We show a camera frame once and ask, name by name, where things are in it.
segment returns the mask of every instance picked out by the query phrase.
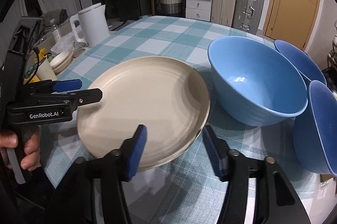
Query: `wooden door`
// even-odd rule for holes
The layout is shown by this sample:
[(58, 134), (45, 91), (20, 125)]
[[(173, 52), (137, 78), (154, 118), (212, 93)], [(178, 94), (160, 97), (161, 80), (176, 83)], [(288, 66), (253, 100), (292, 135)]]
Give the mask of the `wooden door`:
[(311, 35), (319, 1), (274, 0), (273, 4), (271, 3), (270, 18), (266, 21), (265, 35), (274, 40), (287, 41), (303, 49)]

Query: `hand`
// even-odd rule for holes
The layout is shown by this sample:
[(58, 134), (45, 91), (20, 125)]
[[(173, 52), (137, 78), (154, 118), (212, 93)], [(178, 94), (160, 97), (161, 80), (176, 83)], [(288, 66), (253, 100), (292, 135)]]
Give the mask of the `hand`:
[[(32, 171), (40, 164), (40, 135), (41, 129), (39, 126), (35, 126), (33, 135), (24, 144), (24, 151), (26, 157), (21, 161), (21, 168), (24, 170)], [(0, 132), (0, 152), (4, 158), (4, 162), (8, 168), (11, 168), (9, 163), (6, 148), (15, 148), (17, 146), (17, 135), (9, 130)]]

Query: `silver suitcase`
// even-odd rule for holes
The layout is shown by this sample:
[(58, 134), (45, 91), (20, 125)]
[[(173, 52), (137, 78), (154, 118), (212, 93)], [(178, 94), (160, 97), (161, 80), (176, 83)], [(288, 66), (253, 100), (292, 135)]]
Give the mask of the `silver suitcase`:
[(256, 34), (265, 0), (236, 0), (233, 28)]
[(236, 0), (212, 0), (211, 23), (232, 26)]

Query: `metal bolt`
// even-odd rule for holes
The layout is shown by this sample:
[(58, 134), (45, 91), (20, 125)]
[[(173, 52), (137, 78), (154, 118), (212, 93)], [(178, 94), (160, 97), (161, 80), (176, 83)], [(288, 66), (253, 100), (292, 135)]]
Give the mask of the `metal bolt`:
[(235, 149), (230, 150), (229, 153), (230, 153), (230, 155), (235, 156), (235, 157), (237, 157), (238, 155), (240, 155), (240, 153), (237, 150), (235, 150)]
[(276, 162), (276, 159), (273, 158), (273, 157), (266, 157), (266, 161), (267, 161), (268, 163), (270, 163), (270, 164), (273, 164), (273, 163)]
[(121, 150), (119, 150), (119, 149), (113, 149), (113, 150), (111, 151), (111, 154), (112, 154), (113, 156), (119, 156), (119, 155), (121, 154)]
[(85, 162), (85, 158), (84, 158), (84, 157), (79, 157), (79, 158), (77, 158), (77, 159), (75, 160), (75, 163), (77, 163), (77, 164), (81, 164), (81, 163), (83, 163), (83, 162)]

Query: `laundry basket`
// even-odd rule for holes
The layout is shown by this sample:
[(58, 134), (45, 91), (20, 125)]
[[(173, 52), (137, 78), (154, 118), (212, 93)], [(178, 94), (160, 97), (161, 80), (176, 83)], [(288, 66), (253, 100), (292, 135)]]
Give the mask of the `laundry basket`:
[(160, 0), (163, 14), (172, 15), (181, 13), (182, 0)]

